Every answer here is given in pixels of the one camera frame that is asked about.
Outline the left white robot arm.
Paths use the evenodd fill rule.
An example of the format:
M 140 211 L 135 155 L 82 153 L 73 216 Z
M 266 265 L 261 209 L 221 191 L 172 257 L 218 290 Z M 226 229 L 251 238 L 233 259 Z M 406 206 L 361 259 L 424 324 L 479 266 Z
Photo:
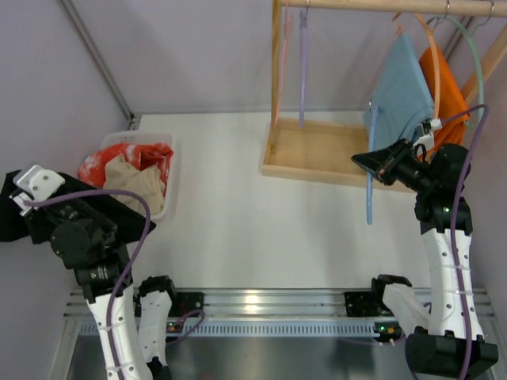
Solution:
M 5 241 L 30 237 L 49 243 L 74 273 L 97 326 L 110 379 L 170 379 L 166 320 L 173 301 L 168 276 L 144 280 L 134 290 L 132 265 L 155 224 L 114 199 L 109 191 L 54 191 L 38 200 L 21 189 L 4 195 Z

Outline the blue plastic hanger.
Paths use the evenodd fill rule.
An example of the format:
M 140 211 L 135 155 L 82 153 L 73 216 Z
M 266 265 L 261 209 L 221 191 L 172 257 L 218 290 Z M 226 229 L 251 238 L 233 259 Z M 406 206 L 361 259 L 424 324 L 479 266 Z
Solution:
M 369 103 L 370 111 L 370 125 L 368 133 L 368 153 L 379 149 L 379 144 L 382 142 L 382 108 Z M 370 226 L 373 223 L 373 182 L 375 180 L 375 171 L 377 170 L 377 164 L 371 164 L 367 174 L 367 187 L 366 187 L 366 220 Z

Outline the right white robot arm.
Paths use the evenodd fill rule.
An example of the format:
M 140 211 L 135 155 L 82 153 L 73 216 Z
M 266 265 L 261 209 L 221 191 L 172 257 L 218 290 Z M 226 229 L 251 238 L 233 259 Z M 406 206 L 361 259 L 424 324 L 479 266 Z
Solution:
M 400 139 L 387 148 L 351 157 L 379 183 L 399 182 L 415 191 L 414 214 L 429 262 L 429 309 L 401 276 L 375 278 L 376 296 L 405 335 L 406 362 L 413 373 L 475 379 L 497 363 L 499 352 L 496 344 L 486 342 L 475 311 L 472 215 L 461 195 L 471 153 L 448 143 L 431 161 L 422 161 L 417 150 L 411 141 Z

